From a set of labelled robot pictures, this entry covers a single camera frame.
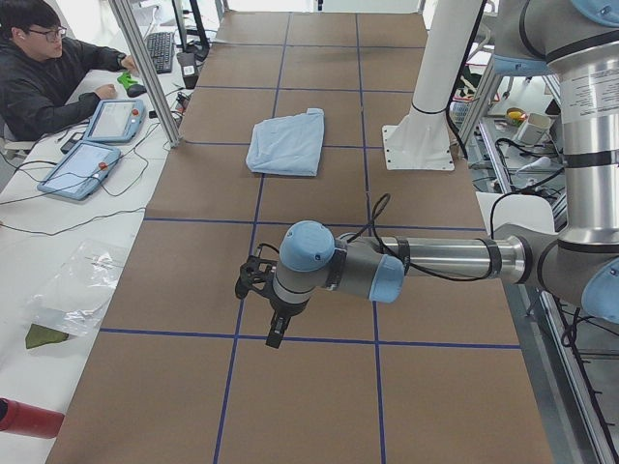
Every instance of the white wall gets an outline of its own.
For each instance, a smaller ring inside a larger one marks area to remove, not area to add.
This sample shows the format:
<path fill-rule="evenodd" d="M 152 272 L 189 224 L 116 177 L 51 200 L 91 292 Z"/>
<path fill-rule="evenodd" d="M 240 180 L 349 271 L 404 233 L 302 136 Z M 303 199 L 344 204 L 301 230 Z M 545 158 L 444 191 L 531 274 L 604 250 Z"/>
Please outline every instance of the white wall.
<path fill-rule="evenodd" d="M 332 13 L 413 13 L 419 0 L 324 0 L 322 11 Z"/>
<path fill-rule="evenodd" d="M 91 44 L 106 45 L 119 30 L 109 3 L 102 0 L 52 0 L 67 20 L 73 37 Z"/>
<path fill-rule="evenodd" d="M 316 0 L 228 0 L 231 10 L 261 12 L 315 12 Z M 323 12 L 412 13 L 419 0 L 324 0 Z"/>
<path fill-rule="evenodd" d="M 56 0 L 46 0 L 46 1 L 49 4 L 49 6 L 53 8 L 56 13 L 58 13 L 58 16 L 60 17 L 60 23 L 68 29 L 67 34 L 69 34 L 69 37 L 75 37 L 73 28 L 71 27 L 71 25 L 65 18 L 64 13 L 62 12 L 61 8 L 58 6 L 58 3 L 56 2 Z"/>

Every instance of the glasses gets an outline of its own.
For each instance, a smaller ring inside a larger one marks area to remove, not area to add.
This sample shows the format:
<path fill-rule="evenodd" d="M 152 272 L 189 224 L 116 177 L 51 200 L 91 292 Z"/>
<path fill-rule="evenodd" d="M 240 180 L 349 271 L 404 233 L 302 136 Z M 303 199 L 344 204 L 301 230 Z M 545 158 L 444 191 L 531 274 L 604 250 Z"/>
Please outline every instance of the glasses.
<path fill-rule="evenodd" d="M 32 29 L 28 29 L 28 32 L 34 32 L 35 34 L 41 34 L 42 36 L 45 36 L 48 42 L 54 43 L 67 35 L 67 28 L 60 26 L 58 29 L 54 29 L 51 31 L 45 31 L 45 32 L 34 31 Z"/>

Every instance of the plastic bag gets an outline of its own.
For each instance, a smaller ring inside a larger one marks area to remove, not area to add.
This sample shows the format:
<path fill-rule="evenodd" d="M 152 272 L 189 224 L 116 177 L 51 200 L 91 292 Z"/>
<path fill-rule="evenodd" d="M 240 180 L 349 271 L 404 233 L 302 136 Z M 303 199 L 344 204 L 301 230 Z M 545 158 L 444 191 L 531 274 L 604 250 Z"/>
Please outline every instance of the plastic bag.
<path fill-rule="evenodd" d="M 83 336 L 98 327 L 129 250 L 87 240 L 60 271 L 26 301 L 30 322 L 66 334 Z"/>

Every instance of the chair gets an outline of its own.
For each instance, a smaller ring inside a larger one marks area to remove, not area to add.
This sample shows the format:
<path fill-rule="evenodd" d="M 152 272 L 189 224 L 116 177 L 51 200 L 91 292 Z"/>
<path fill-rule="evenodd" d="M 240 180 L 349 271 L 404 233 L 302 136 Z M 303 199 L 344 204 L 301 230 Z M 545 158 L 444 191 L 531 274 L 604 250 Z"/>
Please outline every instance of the chair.
<path fill-rule="evenodd" d="M 26 158 L 28 152 L 35 145 L 35 142 L 19 142 L 15 139 L 16 137 L 0 115 L 0 153 L 7 160 L 12 160 L 15 157 Z"/>

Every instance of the computer mouse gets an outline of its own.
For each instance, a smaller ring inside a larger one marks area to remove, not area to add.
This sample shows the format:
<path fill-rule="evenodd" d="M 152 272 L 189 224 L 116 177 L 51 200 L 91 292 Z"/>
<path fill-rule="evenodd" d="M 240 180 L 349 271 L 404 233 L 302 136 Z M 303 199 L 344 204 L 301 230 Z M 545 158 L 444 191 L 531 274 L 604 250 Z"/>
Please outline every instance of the computer mouse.
<path fill-rule="evenodd" d="M 130 85 L 127 89 L 127 97 L 133 98 L 146 93 L 146 87 L 142 84 Z"/>

